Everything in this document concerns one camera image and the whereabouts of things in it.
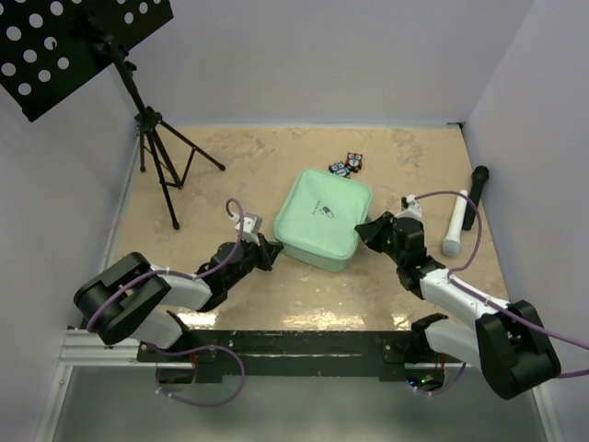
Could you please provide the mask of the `mint green medicine case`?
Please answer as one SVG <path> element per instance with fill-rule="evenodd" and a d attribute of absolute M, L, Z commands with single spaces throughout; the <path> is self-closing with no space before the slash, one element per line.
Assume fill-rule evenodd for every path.
<path fill-rule="evenodd" d="M 305 169 L 275 219 L 274 237 L 285 256 L 340 273 L 359 247 L 354 228 L 367 219 L 372 200 L 370 188 L 361 182 Z"/>

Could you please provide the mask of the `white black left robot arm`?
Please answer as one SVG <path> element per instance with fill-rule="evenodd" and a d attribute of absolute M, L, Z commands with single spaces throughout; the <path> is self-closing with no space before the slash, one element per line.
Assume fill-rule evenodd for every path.
<path fill-rule="evenodd" d="M 106 345 L 135 339 L 157 346 L 170 361 L 190 352 L 186 327 L 158 306 L 209 312 L 228 298 L 229 290 L 253 270 L 272 270 L 283 250 L 261 233 L 253 241 L 226 242 L 193 274 L 172 271 L 132 252 L 80 287 L 74 304 L 87 320 L 86 330 Z"/>

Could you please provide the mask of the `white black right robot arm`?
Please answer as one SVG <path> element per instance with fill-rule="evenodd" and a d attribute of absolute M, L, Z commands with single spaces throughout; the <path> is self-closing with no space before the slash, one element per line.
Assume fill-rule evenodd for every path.
<path fill-rule="evenodd" d="M 536 309 L 526 301 L 511 304 L 485 296 L 452 278 L 428 253 L 422 222 L 385 212 L 355 231 L 365 246 L 396 264 L 407 291 L 443 309 L 412 324 L 410 351 L 416 359 L 452 356 L 478 368 L 506 400 L 560 375 L 560 360 L 540 332 Z"/>

